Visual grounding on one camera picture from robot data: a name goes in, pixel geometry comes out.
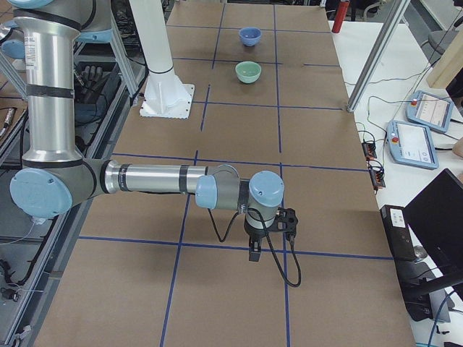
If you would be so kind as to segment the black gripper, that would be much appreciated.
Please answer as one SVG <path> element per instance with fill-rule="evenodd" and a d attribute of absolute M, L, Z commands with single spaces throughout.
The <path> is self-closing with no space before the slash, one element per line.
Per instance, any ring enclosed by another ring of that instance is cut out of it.
<path fill-rule="evenodd" d="M 266 222 L 259 213 L 247 213 L 245 216 L 245 231 L 249 236 L 249 261 L 259 261 L 262 240 L 267 236 Z"/>

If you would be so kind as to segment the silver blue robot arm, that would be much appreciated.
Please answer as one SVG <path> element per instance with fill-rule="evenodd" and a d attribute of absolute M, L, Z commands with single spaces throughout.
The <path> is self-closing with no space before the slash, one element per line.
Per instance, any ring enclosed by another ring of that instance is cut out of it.
<path fill-rule="evenodd" d="M 191 194 L 197 206 L 244 214 L 249 258 L 283 220 L 284 183 L 261 171 L 241 179 L 228 165 L 120 164 L 84 158 L 75 146 L 75 41 L 112 36 L 109 1 L 14 1 L 24 35 L 30 147 L 9 190 L 14 203 L 36 218 L 52 218 L 100 194 Z"/>

